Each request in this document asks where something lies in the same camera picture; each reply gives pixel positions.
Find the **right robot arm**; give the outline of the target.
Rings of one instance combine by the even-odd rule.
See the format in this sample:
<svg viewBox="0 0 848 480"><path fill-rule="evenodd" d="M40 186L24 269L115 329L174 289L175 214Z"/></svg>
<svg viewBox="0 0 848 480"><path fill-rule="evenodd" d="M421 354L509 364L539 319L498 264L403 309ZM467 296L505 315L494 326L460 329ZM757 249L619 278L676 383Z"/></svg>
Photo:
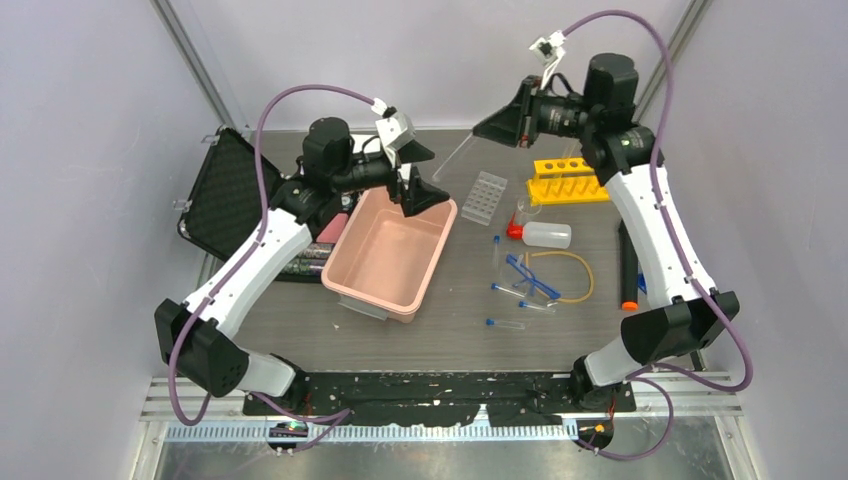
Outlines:
<svg viewBox="0 0 848 480"><path fill-rule="evenodd" d="M472 129L509 147L530 147L541 134L578 140L630 236L650 308L624 318L614 340L574 362L569 394L589 411L644 368L711 345L740 310L736 294L715 286L684 237L657 137L633 119L638 79L631 58L597 54L582 92L551 94L530 75L507 105Z"/></svg>

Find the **blue capped test tube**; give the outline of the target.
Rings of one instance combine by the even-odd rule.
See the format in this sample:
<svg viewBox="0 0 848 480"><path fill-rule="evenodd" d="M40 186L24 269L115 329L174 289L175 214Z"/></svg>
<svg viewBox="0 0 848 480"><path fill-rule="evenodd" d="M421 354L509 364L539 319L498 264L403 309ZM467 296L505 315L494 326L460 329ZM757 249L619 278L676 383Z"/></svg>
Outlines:
<svg viewBox="0 0 848 480"><path fill-rule="evenodd" d="M492 240L492 267L497 270L499 268L499 246L501 237L494 235Z"/></svg>
<svg viewBox="0 0 848 480"><path fill-rule="evenodd" d="M519 321L496 320L488 318L485 320L485 325L492 328L505 328L511 330L525 330L526 324Z"/></svg>
<svg viewBox="0 0 848 480"><path fill-rule="evenodd" d="M504 293L504 294L507 294L507 295L510 295L510 296L513 296L513 297L516 297L516 298L519 298L519 299L526 298L525 293L518 291L518 290L514 290L514 289L509 288L509 287L499 285L498 283L493 282L491 284L490 288L491 288L491 290L499 291L501 293Z"/></svg>
<svg viewBox="0 0 848 480"><path fill-rule="evenodd" d="M519 301L518 306L520 308L538 311L538 312L545 312L545 313L550 313L550 314L553 314L553 313L556 312L556 308L554 306L550 306L550 305L546 305L546 304L536 304L536 303L533 303L533 302Z"/></svg>

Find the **white bin lid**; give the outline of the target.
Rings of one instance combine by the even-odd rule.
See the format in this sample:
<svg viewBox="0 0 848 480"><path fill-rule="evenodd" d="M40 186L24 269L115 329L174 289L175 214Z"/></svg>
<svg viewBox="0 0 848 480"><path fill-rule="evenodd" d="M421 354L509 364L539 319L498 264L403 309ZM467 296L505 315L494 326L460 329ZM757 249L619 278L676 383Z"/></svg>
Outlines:
<svg viewBox="0 0 848 480"><path fill-rule="evenodd" d="M420 161L418 144L409 135L400 137L353 135L353 160L356 166L385 164L390 168Z"/></svg>

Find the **small glass beaker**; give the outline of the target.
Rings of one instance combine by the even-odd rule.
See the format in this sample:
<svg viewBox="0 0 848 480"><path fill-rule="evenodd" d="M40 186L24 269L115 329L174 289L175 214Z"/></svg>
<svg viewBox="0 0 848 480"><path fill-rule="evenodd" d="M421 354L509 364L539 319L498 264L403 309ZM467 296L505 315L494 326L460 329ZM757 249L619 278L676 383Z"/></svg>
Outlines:
<svg viewBox="0 0 848 480"><path fill-rule="evenodd" d="M522 197L517 200L515 218L519 222L532 221L540 212L542 205L536 202L532 197Z"/></svg>

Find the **pink plastic bin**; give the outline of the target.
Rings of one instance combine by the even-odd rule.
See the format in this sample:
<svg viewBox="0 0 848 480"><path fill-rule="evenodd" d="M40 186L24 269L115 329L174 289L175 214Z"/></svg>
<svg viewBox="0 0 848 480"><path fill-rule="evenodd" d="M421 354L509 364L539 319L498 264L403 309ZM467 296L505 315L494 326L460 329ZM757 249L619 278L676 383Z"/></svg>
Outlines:
<svg viewBox="0 0 848 480"><path fill-rule="evenodd" d="M322 285L355 312L413 321L456 216L452 199L406 217L385 190L366 191L323 268Z"/></svg>

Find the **blue safety glasses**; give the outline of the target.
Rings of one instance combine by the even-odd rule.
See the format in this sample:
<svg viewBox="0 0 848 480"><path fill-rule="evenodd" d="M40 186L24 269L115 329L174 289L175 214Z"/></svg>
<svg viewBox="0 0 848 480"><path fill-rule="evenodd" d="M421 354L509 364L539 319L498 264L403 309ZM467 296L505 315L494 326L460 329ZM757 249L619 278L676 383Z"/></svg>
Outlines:
<svg viewBox="0 0 848 480"><path fill-rule="evenodd" d="M523 255L507 253L505 256L503 278L512 289L524 292L531 297L546 297L559 300L561 293L543 282L525 263Z"/></svg>

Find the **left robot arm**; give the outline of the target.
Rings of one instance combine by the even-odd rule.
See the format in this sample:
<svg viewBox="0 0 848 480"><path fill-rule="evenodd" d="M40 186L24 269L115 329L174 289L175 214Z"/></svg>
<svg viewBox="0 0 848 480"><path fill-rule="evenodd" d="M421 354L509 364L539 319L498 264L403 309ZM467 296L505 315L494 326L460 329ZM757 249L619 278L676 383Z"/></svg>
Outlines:
<svg viewBox="0 0 848 480"><path fill-rule="evenodd" d="M358 139L336 117L315 121L302 142L297 172L274 191L259 223L224 266L185 300L163 300L154 322L169 369L212 397L257 391L280 412L298 412L307 398L295 367L237 346L247 313L283 270L342 210L342 197L381 188L407 217L448 200L420 177L417 163L434 153L415 138L405 114L376 121L374 140Z"/></svg>

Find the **white wash bottle red cap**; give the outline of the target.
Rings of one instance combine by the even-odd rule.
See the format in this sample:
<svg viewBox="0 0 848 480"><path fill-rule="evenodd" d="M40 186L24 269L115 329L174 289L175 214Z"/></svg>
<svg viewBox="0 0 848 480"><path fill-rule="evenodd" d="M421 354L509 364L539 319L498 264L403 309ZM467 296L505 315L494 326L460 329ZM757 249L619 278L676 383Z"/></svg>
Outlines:
<svg viewBox="0 0 848 480"><path fill-rule="evenodd" d="M559 223L530 221L518 225L510 221L506 228L506 235L511 239L521 240L531 247L565 250L572 243L571 226Z"/></svg>

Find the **clear tube rack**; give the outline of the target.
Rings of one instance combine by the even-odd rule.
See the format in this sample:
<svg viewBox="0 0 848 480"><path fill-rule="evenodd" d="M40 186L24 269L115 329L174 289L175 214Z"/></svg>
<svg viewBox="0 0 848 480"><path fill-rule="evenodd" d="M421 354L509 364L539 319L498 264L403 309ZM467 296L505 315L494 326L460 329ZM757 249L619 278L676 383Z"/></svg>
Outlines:
<svg viewBox="0 0 848 480"><path fill-rule="evenodd" d="M482 226L489 226L508 180L481 171L461 208L461 217Z"/></svg>

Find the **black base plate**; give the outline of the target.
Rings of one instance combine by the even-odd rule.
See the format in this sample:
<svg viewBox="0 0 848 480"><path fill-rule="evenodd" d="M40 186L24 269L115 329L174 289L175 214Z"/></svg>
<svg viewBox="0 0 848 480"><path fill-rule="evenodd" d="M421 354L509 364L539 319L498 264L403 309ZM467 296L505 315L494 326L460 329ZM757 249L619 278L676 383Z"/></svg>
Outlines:
<svg viewBox="0 0 848 480"><path fill-rule="evenodd" d="M568 374L558 372L315 372L301 373L281 398L251 396L247 416L279 408L299 415L330 416L348 410L355 426L466 426L484 410L491 425L546 426L562 414L631 413L631 388L619 386L582 399Z"/></svg>

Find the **yellow test tube rack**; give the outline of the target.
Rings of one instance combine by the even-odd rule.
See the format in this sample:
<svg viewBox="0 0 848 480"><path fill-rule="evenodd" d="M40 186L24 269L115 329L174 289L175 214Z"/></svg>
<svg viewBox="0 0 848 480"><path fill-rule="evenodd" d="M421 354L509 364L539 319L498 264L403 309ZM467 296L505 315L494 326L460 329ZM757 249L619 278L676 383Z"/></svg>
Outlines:
<svg viewBox="0 0 848 480"><path fill-rule="evenodd" d="M609 202L607 190L594 170L579 157L535 160L534 174L526 181L534 205L569 205Z"/></svg>

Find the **glass test tube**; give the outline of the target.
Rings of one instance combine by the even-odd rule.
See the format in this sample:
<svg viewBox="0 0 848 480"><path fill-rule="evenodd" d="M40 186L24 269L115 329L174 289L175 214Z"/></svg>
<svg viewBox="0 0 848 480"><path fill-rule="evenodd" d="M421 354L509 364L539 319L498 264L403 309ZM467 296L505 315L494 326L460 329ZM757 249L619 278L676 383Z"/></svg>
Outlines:
<svg viewBox="0 0 848 480"><path fill-rule="evenodd" d="M441 182L453 166L464 158L468 149L474 144L475 136L469 132L466 137L455 147L455 149L445 158L441 165L435 170L432 175L432 180L436 183Z"/></svg>
<svg viewBox="0 0 848 480"><path fill-rule="evenodd" d="M564 151L561 155L561 158L564 159L566 162L569 162L571 158L575 158L575 157L580 156L579 150L580 150L580 143L577 142L577 141L573 141L565 147L565 149L564 149Z"/></svg>

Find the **yellow rubber tube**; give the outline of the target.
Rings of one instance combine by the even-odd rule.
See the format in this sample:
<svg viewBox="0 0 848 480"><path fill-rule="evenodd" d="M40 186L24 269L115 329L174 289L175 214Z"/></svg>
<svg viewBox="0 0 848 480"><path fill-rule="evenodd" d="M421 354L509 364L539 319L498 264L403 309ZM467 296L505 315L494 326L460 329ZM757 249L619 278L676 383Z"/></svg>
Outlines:
<svg viewBox="0 0 848 480"><path fill-rule="evenodd" d="M596 278L592 266L583 256L567 250L528 251L526 254L529 266L535 260L551 263L554 259L566 268L560 281L565 292L556 303L578 305L590 300L596 290Z"/></svg>

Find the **black poker chip case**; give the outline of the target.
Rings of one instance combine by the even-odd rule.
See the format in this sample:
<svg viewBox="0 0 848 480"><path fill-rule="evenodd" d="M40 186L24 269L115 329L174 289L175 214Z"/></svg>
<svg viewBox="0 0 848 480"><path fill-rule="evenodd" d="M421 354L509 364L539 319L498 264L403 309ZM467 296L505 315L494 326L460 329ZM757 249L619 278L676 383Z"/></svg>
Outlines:
<svg viewBox="0 0 848 480"><path fill-rule="evenodd" d="M342 197L342 210L314 243L277 275L278 282L318 283L330 253L356 205L357 194ZM254 150L235 129L215 134L188 196L179 235L225 262L248 239L261 219Z"/></svg>

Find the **black flashlight orange end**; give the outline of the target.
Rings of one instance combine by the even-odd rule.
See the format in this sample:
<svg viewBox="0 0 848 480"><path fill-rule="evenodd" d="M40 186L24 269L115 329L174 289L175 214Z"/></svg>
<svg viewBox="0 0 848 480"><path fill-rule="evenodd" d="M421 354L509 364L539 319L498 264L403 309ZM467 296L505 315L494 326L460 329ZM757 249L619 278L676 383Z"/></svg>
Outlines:
<svg viewBox="0 0 848 480"><path fill-rule="evenodd" d="M625 312L639 309L638 257L623 220L618 224L619 242L619 300Z"/></svg>

